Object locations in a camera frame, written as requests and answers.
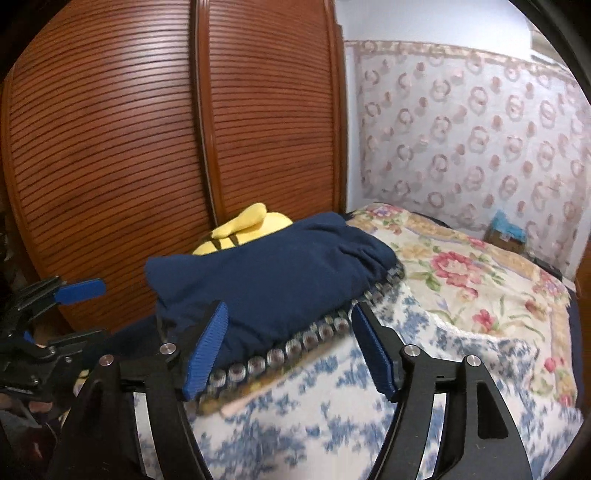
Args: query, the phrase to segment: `wooden wardrobe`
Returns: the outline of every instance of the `wooden wardrobe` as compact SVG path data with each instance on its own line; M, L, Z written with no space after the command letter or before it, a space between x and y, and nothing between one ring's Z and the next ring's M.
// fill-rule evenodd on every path
M100 277L73 329L152 313L148 257L254 202L341 209L342 37L331 0L71 0L4 80L5 194L39 278Z

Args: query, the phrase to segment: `patterned wallpaper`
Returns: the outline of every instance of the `patterned wallpaper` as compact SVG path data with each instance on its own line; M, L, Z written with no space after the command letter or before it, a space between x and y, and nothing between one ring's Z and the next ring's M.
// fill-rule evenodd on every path
M365 197L480 236L501 209L564 271L590 193L590 106L572 75L463 47L347 45Z

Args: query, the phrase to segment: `white and blue fabric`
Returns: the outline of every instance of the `white and blue fabric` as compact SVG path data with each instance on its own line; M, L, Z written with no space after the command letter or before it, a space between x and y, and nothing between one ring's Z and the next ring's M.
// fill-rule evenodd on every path
M405 343L415 343L433 357L459 361L468 354L479 356L515 420L534 480L544 478L583 418L575 408L529 391L534 348L522 340L458 330L422 309L405 284L373 310ZM329 353L294 370L229 419L196 417L194 406L186 406L203 457L220 480L363 480L395 411L376 391L353 336L335 342ZM434 469L444 408L445 396L437 395L420 479ZM136 396L136 416L147 474L162 478L142 394Z

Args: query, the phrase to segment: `blue rubber grip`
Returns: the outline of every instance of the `blue rubber grip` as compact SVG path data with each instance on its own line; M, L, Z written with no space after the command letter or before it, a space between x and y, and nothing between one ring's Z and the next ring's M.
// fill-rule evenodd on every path
M35 343L33 336L29 332L25 332L25 335L23 335L23 338L29 343Z
M359 304L353 307L351 312L351 327L376 390L389 399L392 398L398 390L394 384L392 360Z
M221 301L189 359L183 385L185 400L194 400L199 392L205 390L207 379L227 330L228 306Z
M65 285L54 295L55 301L62 305L72 305L79 301L95 299L107 291L105 282L100 278Z

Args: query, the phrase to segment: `black metal bracket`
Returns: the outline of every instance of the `black metal bracket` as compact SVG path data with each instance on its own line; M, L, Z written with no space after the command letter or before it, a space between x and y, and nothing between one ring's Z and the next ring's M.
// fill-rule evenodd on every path
M446 393L443 434L431 480L531 480L517 428L480 359L434 359L404 345L381 326L369 306L356 307L385 347L400 389L384 444L369 480L415 480L431 420L434 395ZM199 337L194 332L190 339ZM64 424L47 480L146 480L131 390L146 394L154 446L165 480L211 480L178 394L183 356L165 344L144 359L100 358Z
M65 285L52 277L24 288L7 301L0 320L0 393L52 402L49 418L70 408L80 371L96 364L107 338L102 329L66 335L45 347L26 338L33 320L58 304L56 294Z
M447 401L432 480L531 480L530 463L511 413L477 356L453 362L432 358L417 345L404 345L365 302L354 308L353 315L365 317L394 371L400 365L404 371L402 388L391 399L398 408L369 480L416 479L438 393L447 394ZM362 353L368 354L363 346Z

